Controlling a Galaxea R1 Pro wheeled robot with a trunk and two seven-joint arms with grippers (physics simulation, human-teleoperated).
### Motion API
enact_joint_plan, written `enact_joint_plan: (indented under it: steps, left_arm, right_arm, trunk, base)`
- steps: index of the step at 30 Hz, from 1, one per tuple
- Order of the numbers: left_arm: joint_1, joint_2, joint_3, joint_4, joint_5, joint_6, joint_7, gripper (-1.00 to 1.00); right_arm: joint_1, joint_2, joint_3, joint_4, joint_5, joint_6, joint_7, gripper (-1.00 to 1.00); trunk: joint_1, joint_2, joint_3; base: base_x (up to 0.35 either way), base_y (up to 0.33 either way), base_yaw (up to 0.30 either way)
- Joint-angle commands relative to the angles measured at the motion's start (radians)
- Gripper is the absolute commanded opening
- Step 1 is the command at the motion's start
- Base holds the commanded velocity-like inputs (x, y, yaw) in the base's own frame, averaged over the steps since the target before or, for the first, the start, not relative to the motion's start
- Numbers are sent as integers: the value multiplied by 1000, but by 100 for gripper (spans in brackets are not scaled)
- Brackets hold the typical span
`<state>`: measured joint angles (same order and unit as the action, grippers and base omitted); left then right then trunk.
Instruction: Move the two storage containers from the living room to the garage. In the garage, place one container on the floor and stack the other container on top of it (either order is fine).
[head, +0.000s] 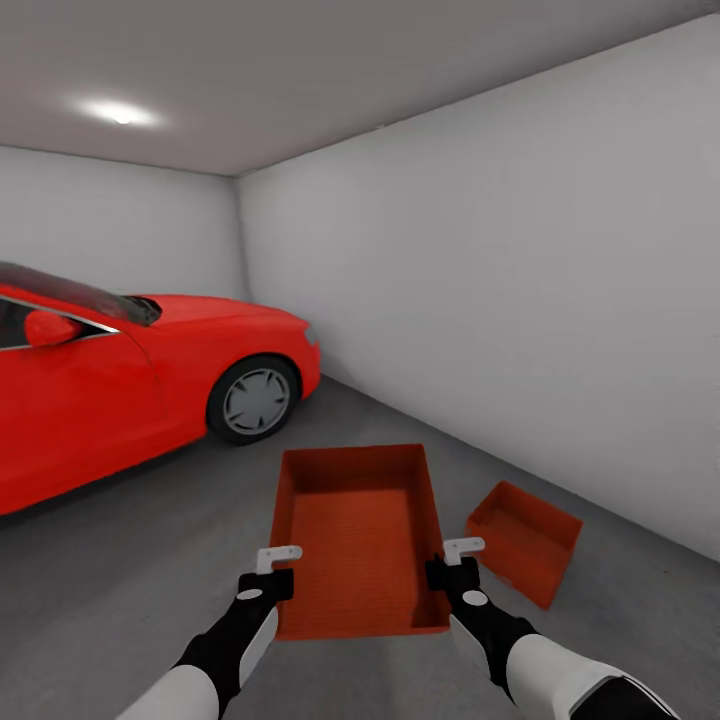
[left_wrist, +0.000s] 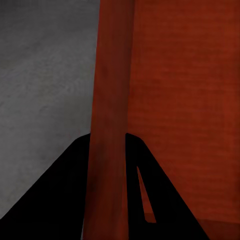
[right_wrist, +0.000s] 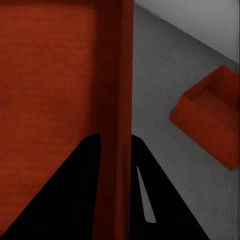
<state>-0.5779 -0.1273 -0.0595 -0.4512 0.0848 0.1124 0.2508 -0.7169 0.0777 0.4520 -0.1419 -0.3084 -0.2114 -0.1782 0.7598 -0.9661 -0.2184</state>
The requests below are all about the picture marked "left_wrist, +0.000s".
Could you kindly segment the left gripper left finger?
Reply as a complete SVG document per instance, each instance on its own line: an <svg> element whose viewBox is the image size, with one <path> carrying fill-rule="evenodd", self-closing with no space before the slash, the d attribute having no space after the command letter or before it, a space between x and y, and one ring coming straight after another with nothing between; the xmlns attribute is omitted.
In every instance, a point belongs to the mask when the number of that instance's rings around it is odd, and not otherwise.
<svg viewBox="0 0 240 240"><path fill-rule="evenodd" d="M77 138L0 220L0 240L82 240L90 136Z"/></svg>

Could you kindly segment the storage box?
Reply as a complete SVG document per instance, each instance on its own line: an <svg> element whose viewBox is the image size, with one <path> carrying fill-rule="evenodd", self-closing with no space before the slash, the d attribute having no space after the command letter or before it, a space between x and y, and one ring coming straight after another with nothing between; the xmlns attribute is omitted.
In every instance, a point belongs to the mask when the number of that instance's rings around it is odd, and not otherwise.
<svg viewBox="0 0 240 240"><path fill-rule="evenodd" d="M100 0L81 240L129 240L127 133L209 240L240 240L240 0Z"/></svg>

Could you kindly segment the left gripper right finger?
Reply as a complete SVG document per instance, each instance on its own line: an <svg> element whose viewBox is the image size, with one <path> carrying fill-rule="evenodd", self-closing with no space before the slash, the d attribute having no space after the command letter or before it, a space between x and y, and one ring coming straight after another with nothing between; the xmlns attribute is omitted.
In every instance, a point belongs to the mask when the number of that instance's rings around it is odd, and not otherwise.
<svg viewBox="0 0 240 240"><path fill-rule="evenodd" d="M125 135L129 240L210 240L145 142ZM156 223L145 220L139 168Z"/></svg>

